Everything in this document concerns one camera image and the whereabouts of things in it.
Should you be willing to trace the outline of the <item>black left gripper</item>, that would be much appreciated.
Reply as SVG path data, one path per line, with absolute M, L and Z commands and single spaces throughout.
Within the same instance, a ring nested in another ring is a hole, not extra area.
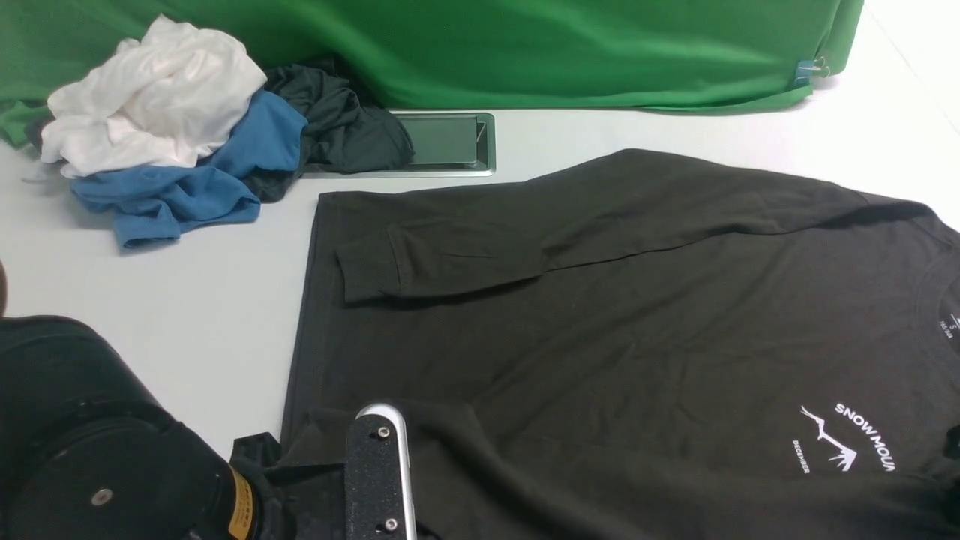
M 343 464 L 290 462 L 270 433 L 235 439 L 229 464 L 253 489 L 251 538 L 346 539 Z

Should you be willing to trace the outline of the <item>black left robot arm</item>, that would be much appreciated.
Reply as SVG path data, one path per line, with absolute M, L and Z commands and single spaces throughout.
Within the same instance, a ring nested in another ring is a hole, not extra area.
M 271 433 L 221 454 L 62 316 L 2 320 L 4 539 L 345 539 L 339 465 Z

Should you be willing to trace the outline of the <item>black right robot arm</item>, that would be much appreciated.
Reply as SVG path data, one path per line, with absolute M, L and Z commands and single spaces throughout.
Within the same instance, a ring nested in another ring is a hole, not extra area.
M 951 427 L 946 432 L 943 455 L 953 465 L 954 476 L 946 486 L 943 509 L 947 518 L 959 525 L 959 426 Z

